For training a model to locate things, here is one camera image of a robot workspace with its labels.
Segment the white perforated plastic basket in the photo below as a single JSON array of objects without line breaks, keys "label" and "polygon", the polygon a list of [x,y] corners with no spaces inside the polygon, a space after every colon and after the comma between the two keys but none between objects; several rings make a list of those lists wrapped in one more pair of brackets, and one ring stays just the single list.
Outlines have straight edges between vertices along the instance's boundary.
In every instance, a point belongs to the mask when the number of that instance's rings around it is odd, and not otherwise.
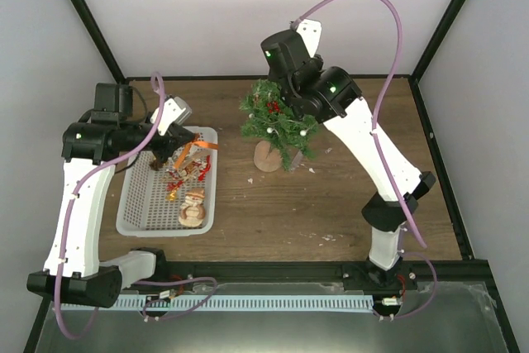
[{"label": "white perforated plastic basket", "polygon": [[[211,127],[191,126],[197,141],[206,145],[191,145],[183,157],[181,168],[174,162],[182,151],[173,153],[160,170],[150,168],[154,156],[150,152],[140,154],[138,161],[124,177],[122,195],[117,210],[116,229],[123,236],[134,237],[186,237],[208,232],[214,223],[217,193],[217,132]],[[210,155],[211,169],[203,181],[198,181],[198,159]],[[193,188],[204,188],[206,217],[200,227],[184,227],[179,223],[179,209],[186,192]]]}]

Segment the white ball string lights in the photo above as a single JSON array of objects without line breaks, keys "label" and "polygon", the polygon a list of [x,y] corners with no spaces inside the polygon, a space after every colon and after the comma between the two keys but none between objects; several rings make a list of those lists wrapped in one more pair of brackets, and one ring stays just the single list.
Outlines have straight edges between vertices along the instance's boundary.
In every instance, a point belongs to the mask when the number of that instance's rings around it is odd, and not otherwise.
[{"label": "white ball string lights", "polygon": [[264,131],[266,134],[306,136],[309,131],[308,126],[287,117],[266,118],[251,113],[247,123],[255,133]]}]

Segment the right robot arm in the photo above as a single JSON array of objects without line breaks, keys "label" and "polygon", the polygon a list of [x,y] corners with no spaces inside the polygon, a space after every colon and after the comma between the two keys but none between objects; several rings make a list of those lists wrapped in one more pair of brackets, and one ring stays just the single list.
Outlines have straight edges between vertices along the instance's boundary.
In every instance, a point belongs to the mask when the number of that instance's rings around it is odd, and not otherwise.
[{"label": "right robot arm", "polygon": [[365,268],[369,283],[386,289],[396,280],[402,260],[405,213],[415,212],[419,199],[436,182],[434,174],[421,172],[403,156],[372,122],[359,86],[342,68],[325,68],[322,57],[309,52],[303,35],[280,31],[260,47],[284,103],[295,116],[313,116],[337,136],[374,182],[376,192],[361,210],[372,228]]}]

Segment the red berry sprig ornament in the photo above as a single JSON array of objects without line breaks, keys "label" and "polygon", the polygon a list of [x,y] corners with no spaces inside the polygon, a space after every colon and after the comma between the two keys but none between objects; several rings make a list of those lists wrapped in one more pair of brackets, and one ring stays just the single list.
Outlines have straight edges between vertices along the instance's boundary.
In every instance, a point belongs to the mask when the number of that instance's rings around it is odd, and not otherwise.
[{"label": "red berry sprig ornament", "polygon": [[268,102],[266,104],[266,107],[268,109],[269,114],[281,114],[282,108],[279,106],[279,103],[277,101]]}]

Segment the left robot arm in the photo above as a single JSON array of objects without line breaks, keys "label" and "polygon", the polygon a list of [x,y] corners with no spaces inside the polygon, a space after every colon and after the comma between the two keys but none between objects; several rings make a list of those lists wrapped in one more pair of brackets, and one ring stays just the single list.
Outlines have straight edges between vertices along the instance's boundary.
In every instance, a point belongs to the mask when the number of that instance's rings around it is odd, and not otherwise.
[{"label": "left robot arm", "polygon": [[191,142],[183,127],[190,106],[162,94],[162,103],[138,121],[132,120],[133,88],[99,83],[88,116],[63,134],[64,192],[55,239],[42,270],[28,275],[27,289],[57,303],[109,308],[120,292],[137,281],[162,289],[169,270],[159,249],[134,249],[101,262],[98,242],[107,191],[125,153],[154,155],[159,165]]}]

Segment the small green christmas tree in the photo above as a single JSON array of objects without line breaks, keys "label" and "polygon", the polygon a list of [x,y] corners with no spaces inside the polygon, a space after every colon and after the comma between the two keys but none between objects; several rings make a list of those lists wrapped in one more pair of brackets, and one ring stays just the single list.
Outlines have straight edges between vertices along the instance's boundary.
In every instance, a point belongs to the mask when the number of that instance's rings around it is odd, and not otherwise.
[{"label": "small green christmas tree", "polygon": [[258,79],[251,91],[243,97],[240,110],[247,114],[241,126],[244,137],[268,141],[272,149],[279,151],[282,166],[289,170],[292,153],[300,152],[312,159],[314,152],[311,139],[318,132],[319,124],[314,116],[295,116],[281,96],[280,86],[268,79]]}]

